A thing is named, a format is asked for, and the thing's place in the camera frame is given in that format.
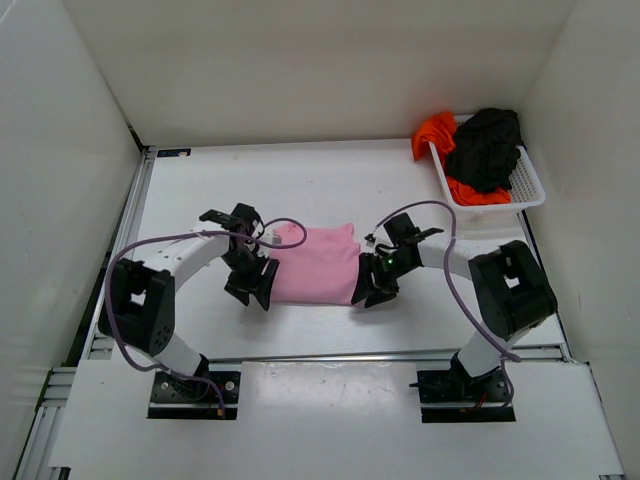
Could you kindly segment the pink t-shirt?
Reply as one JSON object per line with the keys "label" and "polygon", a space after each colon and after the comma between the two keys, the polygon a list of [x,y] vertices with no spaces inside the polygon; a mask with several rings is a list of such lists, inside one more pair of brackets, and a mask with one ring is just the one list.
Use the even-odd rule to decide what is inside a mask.
{"label": "pink t-shirt", "polygon": [[296,248],[276,249],[269,253],[272,259],[279,261],[271,301],[349,305],[361,253],[361,246],[354,239],[354,225],[301,230],[289,222],[281,227],[286,233],[285,244],[296,243],[303,235],[307,237]]}

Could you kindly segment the black t-shirt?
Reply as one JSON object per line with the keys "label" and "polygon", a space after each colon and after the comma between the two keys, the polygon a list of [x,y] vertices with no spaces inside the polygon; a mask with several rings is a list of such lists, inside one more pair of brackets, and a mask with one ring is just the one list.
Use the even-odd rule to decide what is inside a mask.
{"label": "black t-shirt", "polygon": [[510,176],[524,145],[514,110],[484,108],[459,126],[452,136],[445,173],[458,182],[488,194],[512,188]]}

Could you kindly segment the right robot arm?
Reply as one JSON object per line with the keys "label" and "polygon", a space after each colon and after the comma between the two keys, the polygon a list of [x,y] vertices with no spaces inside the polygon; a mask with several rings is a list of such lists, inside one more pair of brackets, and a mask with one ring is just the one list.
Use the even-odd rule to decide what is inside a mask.
{"label": "right robot arm", "polygon": [[441,228],[422,230],[410,216],[385,219],[390,242],[377,243],[372,253],[359,256],[358,276],[351,303],[370,308],[397,297],[398,280],[419,269],[440,269],[455,302],[473,325],[469,342],[451,361],[449,387],[470,400],[486,384],[485,376],[506,359],[530,330],[557,309],[557,298],[528,245],[514,240],[476,256],[456,248],[456,235],[443,244],[429,237]]}

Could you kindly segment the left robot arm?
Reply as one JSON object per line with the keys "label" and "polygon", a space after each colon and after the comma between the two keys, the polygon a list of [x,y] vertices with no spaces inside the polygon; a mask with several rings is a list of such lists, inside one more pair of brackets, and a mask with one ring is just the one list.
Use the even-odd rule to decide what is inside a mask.
{"label": "left robot arm", "polygon": [[250,239],[261,224],[254,207],[239,203],[223,213],[202,214],[187,239],[176,239],[143,260],[120,259],[109,286],[114,324],[124,345],[177,373],[175,388],[188,400],[206,395],[208,360],[175,333],[176,294],[210,262],[230,269],[224,290],[247,306],[255,298],[263,310],[271,303],[279,261],[258,254]]}

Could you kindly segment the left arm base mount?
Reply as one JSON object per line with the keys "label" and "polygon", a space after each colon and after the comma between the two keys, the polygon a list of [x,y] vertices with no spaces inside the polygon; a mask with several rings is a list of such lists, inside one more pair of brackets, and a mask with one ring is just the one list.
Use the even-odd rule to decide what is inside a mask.
{"label": "left arm base mount", "polygon": [[219,406],[216,391],[208,384],[177,379],[157,372],[152,383],[148,419],[162,420],[236,420],[241,386],[239,366],[210,366],[209,380],[222,394],[224,408]]}

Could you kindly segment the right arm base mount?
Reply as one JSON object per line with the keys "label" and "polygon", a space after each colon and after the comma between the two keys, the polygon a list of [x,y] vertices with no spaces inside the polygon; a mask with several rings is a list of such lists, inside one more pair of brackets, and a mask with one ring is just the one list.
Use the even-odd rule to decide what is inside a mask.
{"label": "right arm base mount", "polygon": [[424,424],[513,423],[513,389],[501,369],[463,380],[450,370],[421,370],[409,384],[418,391]]}

